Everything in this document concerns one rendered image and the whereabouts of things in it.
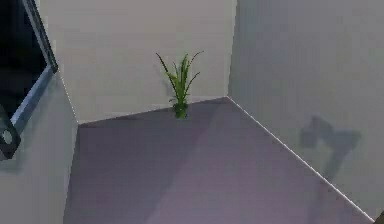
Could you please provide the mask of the green house plant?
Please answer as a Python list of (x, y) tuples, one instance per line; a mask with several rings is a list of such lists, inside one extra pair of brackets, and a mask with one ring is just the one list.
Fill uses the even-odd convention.
[(171, 72), (163, 58), (157, 53), (157, 57), (164, 69), (164, 74), (168, 77), (174, 91), (174, 96), (170, 99), (170, 102), (172, 102), (172, 109), (177, 119), (187, 118), (188, 91), (194, 79), (199, 75), (199, 72), (197, 72), (191, 79), (188, 79), (188, 74), (192, 62), (199, 54), (201, 54), (201, 52), (197, 52), (192, 58), (189, 58), (188, 54), (185, 54), (179, 65), (173, 64), (174, 72)]

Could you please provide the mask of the dark window with grey frame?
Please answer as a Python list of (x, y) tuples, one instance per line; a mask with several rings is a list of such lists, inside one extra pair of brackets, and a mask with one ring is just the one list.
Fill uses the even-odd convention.
[(19, 133), (57, 71), (37, 0), (0, 0), (0, 105)]

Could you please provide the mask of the black bracket with round hole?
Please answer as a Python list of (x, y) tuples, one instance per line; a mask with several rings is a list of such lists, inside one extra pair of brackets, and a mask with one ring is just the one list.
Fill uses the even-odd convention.
[(19, 133), (0, 104), (0, 160), (11, 159), (17, 151), (20, 142)]

